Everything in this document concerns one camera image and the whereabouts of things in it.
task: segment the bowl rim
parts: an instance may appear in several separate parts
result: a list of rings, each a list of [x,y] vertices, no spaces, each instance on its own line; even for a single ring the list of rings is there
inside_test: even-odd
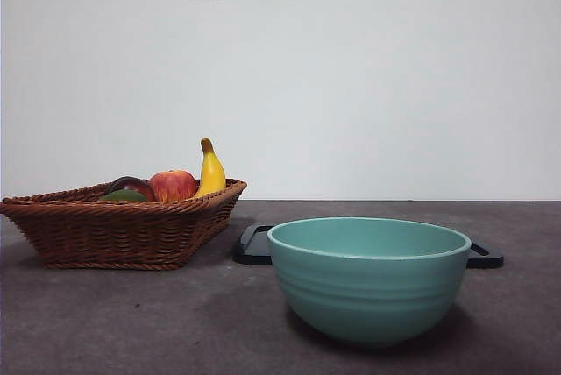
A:
[[[398,222],[398,223],[412,223],[420,226],[428,226],[431,228],[444,230],[450,232],[460,238],[462,238],[465,243],[458,248],[453,250],[444,251],[444,252],[437,252],[434,254],[423,254],[423,255],[395,255],[395,256],[375,256],[375,255],[356,255],[356,254],[343,254],[343,253],[336,253],[336,252],[327,252],[327,251],[317,251],[311,250],[308,248],[302,248],[300,246],[294,246],[291,244],[287,244],[285,242],[280,241],[274,237],[274,232],[277,229],[290,226],[296,223],[308,223],[308,222],[317,222],[317,221],[327,221],[327,220],[368,220],[368,221],[384,221],[384,222]],[[290,222],[284,222],[273,226],[269,229],[266,233],[269,242],[282,246],[284,248],[288,248],[289,250],[305,252],[308,254],[318,255],[318,256],[325,256],[325,257],[336,257],[336,258],[355,258],[355,259],[375,259],[375,260],[386,260],[386,261],[395,261],[395,260],[411,260],[411,259],[430,259],[430,258],[440,258],[440,257],[449,257],[452,255],[460,254],[464,251],[467,251],[472,248],[472,240],[461,232],[457,230],[447,228],[445,226],[439,226],[433,223],[426,223],[426,222],[417,222],[414,220],[403,220],[403,219],[391,219],[385,217],[361,217],[361,216],[333,216],[333,217],[314,217],[310,219],[299,219],[293,220]]]

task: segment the white wall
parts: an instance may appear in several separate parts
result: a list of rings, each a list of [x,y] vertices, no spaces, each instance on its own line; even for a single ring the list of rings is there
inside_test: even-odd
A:
[[[561,200],[561,0],[3,0],[2,194]]]

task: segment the countertop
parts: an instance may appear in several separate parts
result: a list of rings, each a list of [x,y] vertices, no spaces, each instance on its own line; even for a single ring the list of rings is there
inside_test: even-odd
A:
[[[468,269],[447,316],[384,350],[358,350],[287,306],[270,265],[231,257],[244,229],[317,216],[441,224],[504,253]],[[7,375],[561,373],[561,202],[240,200],[179,270],[50,270],[3,217]]]

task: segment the basket rim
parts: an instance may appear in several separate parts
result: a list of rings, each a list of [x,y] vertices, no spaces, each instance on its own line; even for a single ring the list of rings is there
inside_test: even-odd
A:
[[[102,184],[93,185],[90,187],[81,187],[66,191],[57,191],[46,194],[27,195],[5,197],[0,202],[0,213],[14,209],[80,209],[82,211],[112,211],[112,212],[161,212],[161,211],[197,211],[200,209],[213,208],[221,204],[223,201],[231,198],[234,195],[240,195],[241,192],[247,187],[247,183],[242,180],[232,178],[226,179],[226,188],[213,193],[208,193],[202,197],[188,198],[179,202],[101,202],[101,201],[84,201],[84,200],[40,200],[39,198],[47,195],[60,195],[64,196],[68,193],[79,191],[86,191],[90,189],[102,188],[110,184],[104,182]]]

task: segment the green mango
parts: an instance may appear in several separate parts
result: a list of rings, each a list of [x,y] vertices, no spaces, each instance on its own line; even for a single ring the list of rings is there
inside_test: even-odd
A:
[[[118,189],[101,197],[100,202],[146,202],[146,196],[134,189]]]

